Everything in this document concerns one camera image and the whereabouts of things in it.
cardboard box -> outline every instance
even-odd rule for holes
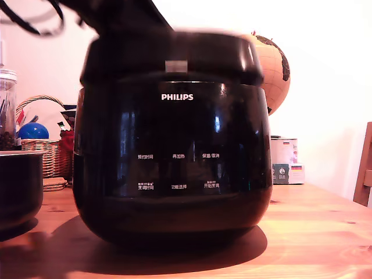
[[[297,139],[272,137],[270,153],[272,164],[297,163]]]
[[[303,184],[304,182],[303,164],[273,164],[274,184]]]

rice cooker lid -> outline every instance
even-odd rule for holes
[[[257,86],[263,82],[255,46],[247,39],[175,31],[100,36],[90,46],[81,82],[161,72],[211,74]]]

jar lid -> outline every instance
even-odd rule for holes
[[[17,73],[15,71],[0,69],[0,79],[6,79],[17,82]]]

globe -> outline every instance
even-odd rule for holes
[[[272,41],[256,35],[245,35],[256,46],[264,74],[262,89],[266,94],[267,109],[272,115],[283,103],[291,83],[289,63],[283,51]]]

white wall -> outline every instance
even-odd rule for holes
[[[22,9],[25,1],[8,0],[14,7],[23,3]],[[272,133],[298,137],[307,182],[352,199],[366,123],[372,120],[370,0],[154,3],[175,28],[256,30],[273,38],[289,60],[292,84],[282,107],[270,116]],[[31,15],[37,13],[36,5],[26,6]],[[3,27],[8,65],[19,73],[20,101],[36,94],[76,101],[85,50],[95,34],[77,27],[75,15],[65,12],[67,29],[54,39]],[[47,124],[57,135],[55,122]]]

